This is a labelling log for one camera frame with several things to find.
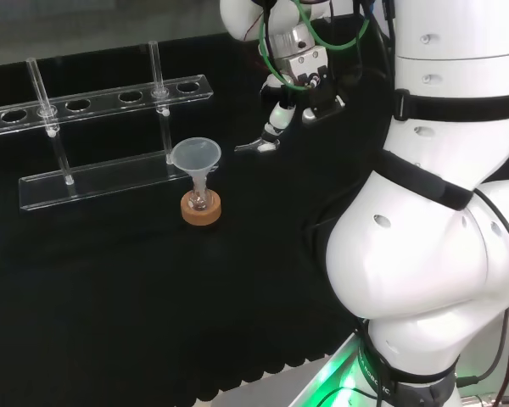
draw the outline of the funnel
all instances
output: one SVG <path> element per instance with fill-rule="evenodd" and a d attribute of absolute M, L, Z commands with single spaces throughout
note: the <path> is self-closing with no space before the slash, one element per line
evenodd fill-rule
<path fill-rule="evenodd" d="M 182 199 L 183 218 L 202 226 L 213 223 L 221 215 L 219 196 L 207 189 L 206 176 L 221 157 L 221 148 L 209 138 L 188 138 L 171 152 L 171 162 L 193 178 L 194 188 Z"/>

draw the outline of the acrylic test tube rack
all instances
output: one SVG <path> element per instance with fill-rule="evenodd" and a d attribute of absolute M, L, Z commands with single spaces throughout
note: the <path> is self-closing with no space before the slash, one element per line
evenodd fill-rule
<path fill-rule="evenodd" d="M 0 107 L 0 136 L 44 129 L 59 170 L 19 179 L 21 209 L 46 208 L 189 176 L 171 164 L 168 107 L 210 98 L 213 91 L 204 75 L 164 81 L 158 43 L 150 42 L 149 50 L 153 82 L 60 98 L 48 98 L 36 60 L 27 59 L 37 101 Z M 159 116 L 162 150 L 70 168 L 60 140 L 61 125 L 142 109 L 155 109 Z"/>

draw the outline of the rack hole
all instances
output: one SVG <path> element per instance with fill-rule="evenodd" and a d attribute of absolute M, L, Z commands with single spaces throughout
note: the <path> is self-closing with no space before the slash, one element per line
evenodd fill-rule
<path fill-rule="evenodd" d="M 490 225 L 490 228 L 492 229 L 492 232 L 498 236 L 498 237 L 501 237 L 501 229 L 500 227 L 498 226 L 497 223 L 495 222 L 492 222 L 492 224 Z"/>
<path fill-rule="evenodd" d="M 389 218 L 386 218 L 382 215 L 375 215 L 373 216 L 373 219 L 375 220 L 375 223 L 377 223 L 381 227 L 384 227 L 385 229 L 388 229 L 392 226 Z"/>
<path fill-rule="evenodd" d="M 124 92 L 119 95 L 119 100 L 124 103 L 134 103 L 142 98 L 142 93 L 139 91 Z"/>
<path fill-rule="evenodd" d="M 200 85 L 197 82 L 185 82 L 185 83 L 180 83 L 179 85 L 177 85 L 177 90 L 179 92 L 183 92 L 183 93 L 196 92 L 199 88 L 200 88 Z"/>
<path fill-rule="evenodd" d="M 87 110 L 91 105 L 91 101 L 88 99 L 77 99 L 72 100 L 66 104 L 66 108 L 70 112 L 82 112 L 83 110 Z"/>
<path fill-rule="evenodd" d="M 8 112 L 2 114 L 2 121 L 6 123 L 19 123 L 26 117 L 26 110 L 17 109 L 17 110 L 9 110 Z"/>
<path fill-rule="evenodd" d="M 429 127 L 418 126 L 413 129 L 413 131 L 422 137 L 432 137 L 435 135 L 435 131 Z"/>

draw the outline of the black strap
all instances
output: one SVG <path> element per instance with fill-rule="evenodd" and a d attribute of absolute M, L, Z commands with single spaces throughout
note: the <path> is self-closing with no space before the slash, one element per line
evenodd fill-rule
<path fill-rule="evenodd" d="M 453 210 L 466 208 L 473 196 L 472 191 L 451 184 L 387 150 L 381 150 L 372 158 L 372 168 L 394 184 Z"/>
<path fill-rule="evenodd" d="M 393 406 L 443 407 L 455 389 L 455 368 L 458 360 L 445 371 L 435 375 L 412 375 L 383 365 L 364 342 L 358 349 L 358 362 L 372 390 L 376 392 L 378 382 L 381 381 L 383 400 Z M 426 386 L 413 387 L 404 383 Z"/>
<path fill-rule="evenodd" d="M 394 118 L 449 122 L 509 119 L 509 96 L 493 98 L 429 98 L 394 91 Z"/>

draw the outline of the cork base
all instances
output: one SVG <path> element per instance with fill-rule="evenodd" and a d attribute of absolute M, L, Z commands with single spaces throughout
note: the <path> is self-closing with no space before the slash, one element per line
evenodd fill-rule
<path fill-rule="evenodd" d="M 221 217 L 221 197 L 217 192 L 211 191 L 213 204 L 207 210 L 194 210 L 188 206 L 188 197 L 191 192 L 187 192 L 181 198 L 181 215 L 183 219 L 194 226 L 207 226 L 215 223 Z"/>

